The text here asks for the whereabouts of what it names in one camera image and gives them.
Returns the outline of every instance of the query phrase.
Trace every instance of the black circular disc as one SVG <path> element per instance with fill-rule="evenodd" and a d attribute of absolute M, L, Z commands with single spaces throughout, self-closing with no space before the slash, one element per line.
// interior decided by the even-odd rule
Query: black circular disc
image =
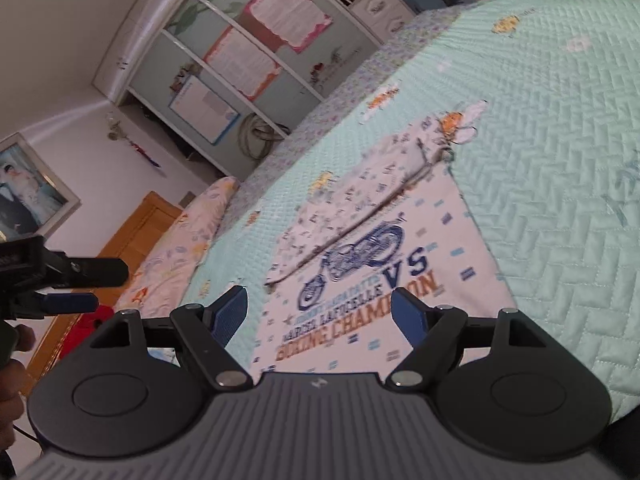
<path fill-rule="evenodd" d="M 117 416 L 132 412 L 145 402 L 148 391 L 137 377 L 104 374 L 89 377 L 73 392 L 74 404 L 97 416 Z"/>
<path fill-rule="evenodd" d="M 45 446 L 116 458 L 162 446 L 180 435 L 203 403 L 198 383 L 146 349 L 87 349 L 60 361 L 28 401 Z"/>
<path fill-rule="evenodd" d="M 523 373 L 499 378 L 491 387 L 491 396 L 498 406 L 511 413 L 540 416 L 560 408 L 566 399 L 566 391 L 551 377 Z"/>
<path fill-rule="evenodd" d="M 508 460 L 581 452 L 609 421 L 606 388 L 577 362 L 567 367 L 546 351 L 519 350 L 449 373 L 435 393 L 441 420 L 460 440 Z"/>

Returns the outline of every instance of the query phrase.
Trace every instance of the floral pillowcase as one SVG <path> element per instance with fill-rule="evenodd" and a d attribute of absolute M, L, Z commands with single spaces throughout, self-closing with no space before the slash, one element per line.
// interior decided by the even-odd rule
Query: floral pillowcase
<path fill-rule="evenodd" d="M 136 308 L 142 317 L 165 317 L 180 306 L 238 187 L 236 179 L 221 178 L 195 198 L 142 262 L 114 310 Z"/>

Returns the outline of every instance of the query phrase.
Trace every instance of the picture frame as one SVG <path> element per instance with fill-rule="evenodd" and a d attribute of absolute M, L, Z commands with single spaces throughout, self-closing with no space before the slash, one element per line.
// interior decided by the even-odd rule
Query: picture frame
<path fill-rule="evenodd" d="M 0 142 L 0 241 L 49 237 L 80 199 L 18 132 Z"/>

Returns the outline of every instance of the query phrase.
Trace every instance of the wall-mounted cabinet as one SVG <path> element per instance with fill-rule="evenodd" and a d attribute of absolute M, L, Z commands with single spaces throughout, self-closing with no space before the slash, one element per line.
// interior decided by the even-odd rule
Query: wall-mounted cabinet
<path fill-rule="evenodd" d="M 166 1 L 133 7 L 94 84 L 116 102 L 130 92 L 241 180 L 264 154 L 264 132 L 289 135 L 380 44 L 339 0 Z M 161 4 L 158 20 L 152 7 Z M 187 81 L 204 94 L 196 97 Z M 219 135 L 203 132 L 210 117 L 222 121 Z"/>

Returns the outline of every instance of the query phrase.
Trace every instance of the pink-bordered poster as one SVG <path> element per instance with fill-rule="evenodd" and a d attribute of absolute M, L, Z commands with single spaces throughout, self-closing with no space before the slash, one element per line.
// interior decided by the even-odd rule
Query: pink-bordered poster
<path fill-rule="evenodd" d="M 298 54 L 333 23 L 311 0 L 251 0 L 244 11 Z"/>

